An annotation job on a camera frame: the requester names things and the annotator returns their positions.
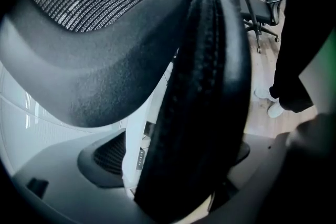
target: chair base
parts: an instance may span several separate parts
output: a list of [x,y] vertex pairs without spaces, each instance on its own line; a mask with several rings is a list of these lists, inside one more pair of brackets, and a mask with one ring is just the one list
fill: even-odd
[[275,41],[279,42],[279,36],[276,33],[274,33],[273,31],[271,31],[271,30],[267,29],[266,27],[262,26],[261,23],[253,24],[253,23],[244,21],[244,24],[246,24],[248,26],[247,28],[245,28],[246,32],[249,32],[249,31],[253,30],[256,33],[257,45],[258,45],[257,51],[258,51],[259,54],[261,53],[261,47],[260,47],[260,43],[259,43],[259,35],[261,35],[262,32],[265,32],[265,33],[268,33],[272,36],[275,36]]

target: wooden floor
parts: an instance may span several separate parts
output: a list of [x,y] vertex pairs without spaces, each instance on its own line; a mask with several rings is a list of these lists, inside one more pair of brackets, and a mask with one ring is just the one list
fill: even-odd
[[[280,21],[282,23],[276,27],[267,26],[269,29],[276,32],[279,36],[283,27],[283,13],[281,13]],[[271,119],[267,115],[267,109],[271,106],[272,102],[258,99],[253,94],[253,92],[256,86],[262,86],[265,88],[272,86],[281,41],[275,42],[273,36],[263,33],[261,36],[259,36],[262,52],[261,54],[258,54],[255,33],[253,31],[249,32],[248,37],[251,48],[253,75],[251,103],[244,132],[248,134],[275,137],[280,133],[292,131],[298,124],[315,117],[317,115],[315,107],[309,108],[301,113],[285,111],[276,119]]]

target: person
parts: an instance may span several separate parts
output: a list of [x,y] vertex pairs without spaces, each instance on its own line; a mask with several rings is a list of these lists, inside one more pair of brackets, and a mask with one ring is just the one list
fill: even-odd
[[[334,16],[330,14],[330,7],[334,4],[332,0],[313,0],[314,7],[318,8],[307,9],[307,5],[302,4],[304,1],[312,0],[286,0],[273,86],[255,90],[257,97],[274,102],[267,112],[271,118],[280,116],[284,110],[299,113],[313,106],[299,75],[332,30]],[[299,31],[299,25],[306,28],[308,33]]]

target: white sneaker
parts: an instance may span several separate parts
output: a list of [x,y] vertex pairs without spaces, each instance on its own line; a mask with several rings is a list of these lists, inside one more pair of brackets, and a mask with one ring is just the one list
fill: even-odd
[[275,99],[271,96],[271,94],[269,93],[269,89],[264,89],[264,88],[259,88],[257,87],[254,90],[254,94],[256,97],[260,98],[260,99],[269,99],[272,102],[277,102],[279,98]]
[[267,114],[269,115],[270,118],[275,119],[278,116],[280,116],[283,111],[285,111],[279,101],[277,101],[276,103],[274,103],[268,110],[267,110]]

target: chair seat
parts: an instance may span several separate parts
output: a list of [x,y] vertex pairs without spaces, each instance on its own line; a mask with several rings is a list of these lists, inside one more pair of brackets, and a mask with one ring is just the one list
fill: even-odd
[[[267,3],[261,0],[250,0],[252,9],[256,15],[257,21],[260,23],[271,24],[272,14]],[[251,20],[251,14],[248,10],[245,0],[240,0],[241,14],[244,20]]]

